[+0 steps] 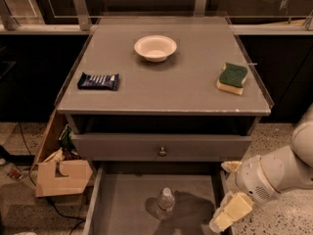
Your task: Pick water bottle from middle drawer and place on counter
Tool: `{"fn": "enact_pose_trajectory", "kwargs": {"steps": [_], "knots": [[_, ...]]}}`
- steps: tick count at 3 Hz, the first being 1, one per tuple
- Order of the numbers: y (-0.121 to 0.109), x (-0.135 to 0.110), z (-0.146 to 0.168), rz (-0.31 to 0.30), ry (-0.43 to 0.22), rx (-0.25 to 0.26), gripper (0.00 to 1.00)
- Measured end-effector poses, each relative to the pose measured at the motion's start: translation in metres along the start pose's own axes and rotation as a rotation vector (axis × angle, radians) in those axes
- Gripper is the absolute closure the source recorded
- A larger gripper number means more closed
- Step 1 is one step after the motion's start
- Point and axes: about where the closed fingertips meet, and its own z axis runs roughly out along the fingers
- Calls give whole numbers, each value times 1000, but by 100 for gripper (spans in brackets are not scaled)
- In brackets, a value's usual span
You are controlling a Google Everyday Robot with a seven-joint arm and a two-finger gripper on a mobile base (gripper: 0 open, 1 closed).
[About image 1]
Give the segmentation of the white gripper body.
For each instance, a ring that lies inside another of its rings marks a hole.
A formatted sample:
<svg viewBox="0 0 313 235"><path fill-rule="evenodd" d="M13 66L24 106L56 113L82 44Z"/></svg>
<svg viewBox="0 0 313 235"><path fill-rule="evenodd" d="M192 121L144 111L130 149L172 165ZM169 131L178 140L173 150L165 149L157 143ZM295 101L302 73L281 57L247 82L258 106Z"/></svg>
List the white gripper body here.
<svg viewBox="0 0 313 235"><path fill-rule="evenodd" d="M280 193L269 183L259 155L242 162L235 173L235 182L241 191L259 204L280 197Z"/></svg>

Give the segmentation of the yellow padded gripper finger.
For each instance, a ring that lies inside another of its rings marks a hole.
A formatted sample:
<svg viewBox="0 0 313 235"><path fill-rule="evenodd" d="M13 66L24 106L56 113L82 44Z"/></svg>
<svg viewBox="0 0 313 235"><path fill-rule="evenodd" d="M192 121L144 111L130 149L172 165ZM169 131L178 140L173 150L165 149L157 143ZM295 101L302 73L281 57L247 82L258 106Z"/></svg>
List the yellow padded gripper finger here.
<svg viewBox="0 0 313 235"><path fill-rule="evenodd" d="M241 165L240 161L228 161L221 164L222 168L229 173L235 173Z"/></svg>
<svg viewBox="0 0 313 235"><path fill-rule="evenodd" d="M225 231L234 222L249 214L252 207L253 200L247 194L229 191L215 211L209 227L215 233Z"/></svg>

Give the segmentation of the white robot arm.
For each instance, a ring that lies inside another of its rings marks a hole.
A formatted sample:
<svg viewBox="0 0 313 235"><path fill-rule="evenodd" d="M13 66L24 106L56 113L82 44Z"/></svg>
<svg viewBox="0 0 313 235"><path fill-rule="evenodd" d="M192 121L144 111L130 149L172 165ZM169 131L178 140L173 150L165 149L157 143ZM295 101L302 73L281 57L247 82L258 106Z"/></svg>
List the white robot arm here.
<svg viewBox="0 0 313 235"><path fill-rule="evenodd" d="M224 170L235 174L239 192L229 191L215 211L210 229L223 232L253 210L293 189L313 188L313 105L302 116L291 143L264 156L225 162Z"/></svg>

